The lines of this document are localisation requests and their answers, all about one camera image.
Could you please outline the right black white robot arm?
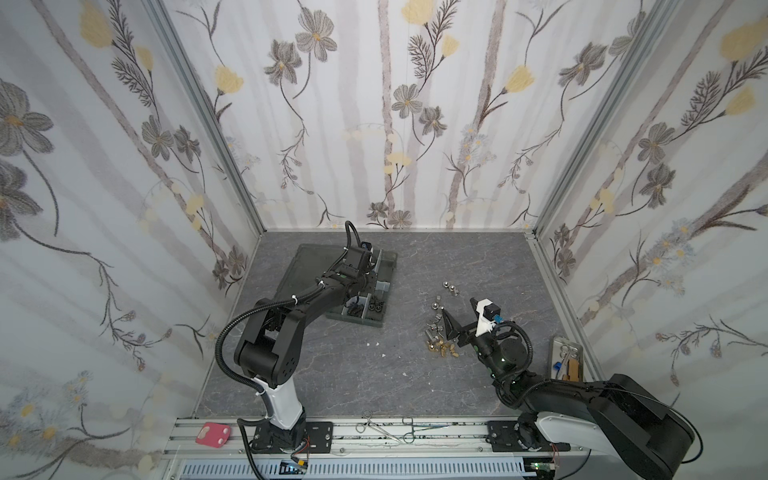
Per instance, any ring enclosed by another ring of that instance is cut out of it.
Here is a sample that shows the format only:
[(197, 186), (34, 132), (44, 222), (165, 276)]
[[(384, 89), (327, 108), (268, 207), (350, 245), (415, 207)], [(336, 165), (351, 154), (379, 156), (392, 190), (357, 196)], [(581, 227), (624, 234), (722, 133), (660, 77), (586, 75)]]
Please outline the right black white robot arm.
[(642, 479), (671, 479), (681, 465), (697, 461), (688, 452), (704, 446), (698, 429), (631, 377), (584, 382), (532, 372), (533, 344), (522, 327), (502, 319), (488, 300), (471, 304), (475, 320), (467, 325), (440, 311), (446, 336), (472, 347), (499, 401), (519, 411), (526, 437), (611, 454)]

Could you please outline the brass screws cluster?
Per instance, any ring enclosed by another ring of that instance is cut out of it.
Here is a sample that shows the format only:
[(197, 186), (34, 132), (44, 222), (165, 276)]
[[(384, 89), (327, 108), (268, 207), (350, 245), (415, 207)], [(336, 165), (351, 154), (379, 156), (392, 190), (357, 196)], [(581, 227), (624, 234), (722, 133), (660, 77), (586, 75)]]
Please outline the brass screws cluster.
[(426, 347), (429, 352), (439, 354), (443, 358), (459, 357), (459, 353), (456, 349), (456, 345), (445, 340), (427, 341)]

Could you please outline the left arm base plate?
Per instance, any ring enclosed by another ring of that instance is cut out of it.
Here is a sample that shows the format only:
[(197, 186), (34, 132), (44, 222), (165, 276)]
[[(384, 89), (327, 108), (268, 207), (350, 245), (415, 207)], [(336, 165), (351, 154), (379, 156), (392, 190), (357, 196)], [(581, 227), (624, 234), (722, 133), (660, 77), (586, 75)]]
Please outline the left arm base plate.
[(248, 435), (248, 446), (254, 454), (329, 454), (333, 430), (334, 424), (328, 421), (299, 422), (293, 430), (282, 430), (265, 420)]

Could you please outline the surgical scissors on rail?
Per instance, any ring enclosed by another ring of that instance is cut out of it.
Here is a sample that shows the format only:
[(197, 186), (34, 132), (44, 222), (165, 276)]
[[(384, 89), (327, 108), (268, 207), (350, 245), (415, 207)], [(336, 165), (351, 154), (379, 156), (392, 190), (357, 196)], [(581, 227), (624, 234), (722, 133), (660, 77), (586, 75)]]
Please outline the surgical scissors on rail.
[(425, 438), (437, 430), (451, 427), (451, 423), (424, 422), (414, 417), (401, 417), (397, 421), (365, 418), (355, 425), (359, 435), (376, 434), (380, 439), (392, 440), (397, 444), (413, 444), (417, 439)]

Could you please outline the silver wing nuts cluster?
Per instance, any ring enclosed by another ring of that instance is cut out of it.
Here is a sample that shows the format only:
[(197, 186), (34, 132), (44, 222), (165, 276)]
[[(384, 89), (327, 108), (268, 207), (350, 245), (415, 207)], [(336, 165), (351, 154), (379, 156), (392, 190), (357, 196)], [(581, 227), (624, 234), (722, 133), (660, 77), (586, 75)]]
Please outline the silver wing nuts cluster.
[(424, 330), (429, 343), (439, 343), (442, 340), (443, 326), (439, 323), (428, 324)]

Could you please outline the pink rectangular device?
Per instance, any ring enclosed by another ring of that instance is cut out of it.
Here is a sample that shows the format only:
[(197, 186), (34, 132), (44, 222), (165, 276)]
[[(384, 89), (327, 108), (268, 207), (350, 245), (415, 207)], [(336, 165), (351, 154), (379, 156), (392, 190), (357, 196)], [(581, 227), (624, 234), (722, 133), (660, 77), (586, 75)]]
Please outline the pink rectangular device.
[(206, 422), (195, 437), (195, 443), (210, 448), (222, 448), (230, 439), (232, 428), (223, 423)]

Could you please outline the aluminium front rail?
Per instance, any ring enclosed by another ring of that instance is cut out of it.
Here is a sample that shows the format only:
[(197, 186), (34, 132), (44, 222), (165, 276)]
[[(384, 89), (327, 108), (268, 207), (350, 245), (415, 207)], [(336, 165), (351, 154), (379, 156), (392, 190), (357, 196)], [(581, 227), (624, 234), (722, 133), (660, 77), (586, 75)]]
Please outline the aluminium front rail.
[(314, 418), (298, 434), (298, 445), (271, 429), (268, 421), (238, 427), (233, 418), (179, 419), (165, 455), (257, 457), (297, 451), (312, 456), (565, 454), (592, 452), (618, 457), (598, 426), (564, 415), (545, 413), (537, 419), (518, 417)]

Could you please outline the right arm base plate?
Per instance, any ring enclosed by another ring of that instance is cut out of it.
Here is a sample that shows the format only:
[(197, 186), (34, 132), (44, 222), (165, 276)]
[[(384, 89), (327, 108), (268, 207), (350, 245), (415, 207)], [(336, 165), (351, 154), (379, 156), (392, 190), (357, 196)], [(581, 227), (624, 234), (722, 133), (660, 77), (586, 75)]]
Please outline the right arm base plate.
[(486, 442), (494, 453), (555, 453), (571, 450), (567, 443), (546, 440), (531, 421), (491, 420), (486, 426)]

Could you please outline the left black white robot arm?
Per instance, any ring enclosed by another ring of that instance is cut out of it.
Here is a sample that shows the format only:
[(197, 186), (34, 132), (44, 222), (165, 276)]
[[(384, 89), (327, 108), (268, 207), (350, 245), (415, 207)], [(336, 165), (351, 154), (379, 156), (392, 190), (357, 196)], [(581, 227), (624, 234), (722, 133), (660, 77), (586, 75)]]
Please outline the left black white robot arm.
[(263, 420), (239, 421), (254, 429), (253, 438), (245, 442), (248, 453), (304, 446), (306, 410), (298, 399), (293, 374), (306, 327), (360, 293), (370, 277), (365, 267), (337, 267), (296, 295), (258, 301), (220, 332), (214, 351), (216, 365), (229, 379), (259, 394), (266, 408)]

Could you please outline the green compartment organizer box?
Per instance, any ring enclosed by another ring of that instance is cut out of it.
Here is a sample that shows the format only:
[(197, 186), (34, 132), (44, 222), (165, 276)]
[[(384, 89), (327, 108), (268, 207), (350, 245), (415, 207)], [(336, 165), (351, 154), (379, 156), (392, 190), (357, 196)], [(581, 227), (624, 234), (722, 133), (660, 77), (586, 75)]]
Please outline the green compartment organizer box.
[(373, 256), (376, 263), (372, 270), (378, 276), (376, 290), (365, 297), (347, 297), (345, 280), (356, 273), (347, 270), (342, 261), (338, 265), (333, 264), (343, 252), (340, 246), (308, 243), (300, 245), (278, 285), (275, 298), (289, 298), (323, 282), (327, 285), (327, 292), (334, 292), (334, 301), (325, 313), (327, 318), (381, 328), (384, 325), (398, 255), (393, 251), (375, 248)]

